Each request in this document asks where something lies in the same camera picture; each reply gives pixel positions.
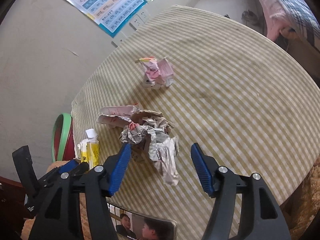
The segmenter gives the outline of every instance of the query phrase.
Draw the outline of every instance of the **metal bolt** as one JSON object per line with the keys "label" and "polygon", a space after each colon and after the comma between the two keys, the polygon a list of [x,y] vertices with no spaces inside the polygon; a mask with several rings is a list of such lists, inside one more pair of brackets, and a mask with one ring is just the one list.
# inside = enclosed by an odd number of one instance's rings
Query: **metal bolt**
{"label": "metal bolt", "polygon": [[67,177],[69,177],[69,173],[64,172],[64,173],[61,174],[60,177],[61,177],[62,179],[66,179]]}
{"label": "metal bolt", "polygon": [[219,171],[222,173],[226,173],[228,171],[228,168],[225,166],[221,166],[221,167],[219,167]]}
{"label": "metal bolt", "polygon": [[94,171],[95,171],[95,172],[101,172],[101,171],[103,171],[103,166],[95,166]]}
{"label": "metal bolt", "polygon": [[252,177],[253,177],[254,179],[256,179],[256,180],[261,179],[261,176],[260,176],[260,174],[258,174],[258,173],[254,173],[254,174],[252,175]]}

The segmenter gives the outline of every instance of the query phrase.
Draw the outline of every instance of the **phone screen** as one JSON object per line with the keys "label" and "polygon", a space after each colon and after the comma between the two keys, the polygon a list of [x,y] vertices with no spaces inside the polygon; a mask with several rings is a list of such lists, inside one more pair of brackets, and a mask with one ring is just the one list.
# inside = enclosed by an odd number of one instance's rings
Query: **phone screen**
{"label": "phone screen", "polygon": [[174,220],[145,216],[108,204],[116,232],[133,240],[175,240]]}

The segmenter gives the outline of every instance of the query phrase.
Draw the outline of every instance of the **checkered tablecloth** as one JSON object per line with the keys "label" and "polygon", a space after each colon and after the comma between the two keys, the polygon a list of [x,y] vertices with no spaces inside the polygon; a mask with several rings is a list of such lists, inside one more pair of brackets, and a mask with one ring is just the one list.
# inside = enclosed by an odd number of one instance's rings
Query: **checkered tablecloth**
{"label": "checkered tablecloth", "polygon": [[[169,88],[142,88],[135,60],[167,56]],[[121,128],[96,122],[103,106],[139,102],[161,111],[180,138],[176,187],[149,162],[130,161],[109,201],[178,222],[177,239],[201,239],[214,200],[202,190],[190,158],[198,142],[237,174],[258,172],[281,204],[320,153],[320,90],[284,50],[252,29],[210,12],[173,6],[141,26],[92,74],[72,103],[75,143],[99,133],[101,163],[120,149]],[[234,235],[240,218],[236,200]]]}

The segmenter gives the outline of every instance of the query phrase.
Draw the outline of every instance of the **table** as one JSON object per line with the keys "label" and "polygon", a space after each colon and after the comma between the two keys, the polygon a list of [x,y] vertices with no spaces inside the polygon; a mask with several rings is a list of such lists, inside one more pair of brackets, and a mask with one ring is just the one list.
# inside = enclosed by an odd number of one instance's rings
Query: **table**
{"label": "table", "polygon": [[[167,56],[175,83],[141,87],[135,60]],[[177,239],[201,239],[214,200],[202,190],[190,158],[198,142],[237,174],[258,172],[281,204],[302,182],[319,150],[320,90],[304,69],[261,34],[231,19],[173,6],[140,27],[92,74],[72,103],[75,143],[95,128],[101,163],[120,149],[121,128],[96,122],[103,106],[140,102],[161,111],[180,138],[176,187],[151,163],[129,163],[111,203],[178,222]],[[240,218],[236,200],[234,235]]]}

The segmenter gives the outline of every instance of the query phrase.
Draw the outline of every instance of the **wall switch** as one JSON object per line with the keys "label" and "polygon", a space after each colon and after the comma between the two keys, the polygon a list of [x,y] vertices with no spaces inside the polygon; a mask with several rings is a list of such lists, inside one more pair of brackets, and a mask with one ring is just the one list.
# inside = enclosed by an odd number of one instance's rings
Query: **wall switch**
{"label": "wall switch", "polygon": [[146,23],[149,18],[150,18],[150,14],[148,13],[148,11],[144,8],[140,9],[137,13],[137,15],[140,17],[140,19]]}
{"label": "wall switch", "polygon": [[119,32],[111,41],[113,46],[118,47],[127,38],[123,32]]}
{"label": "wall switch", "polygon": [[132,17],[132,20],[130,21],[130,26],[137,30],[140,25],[142,25],[144,22],[141,20],[141,18],[136,14],[134,17]]}

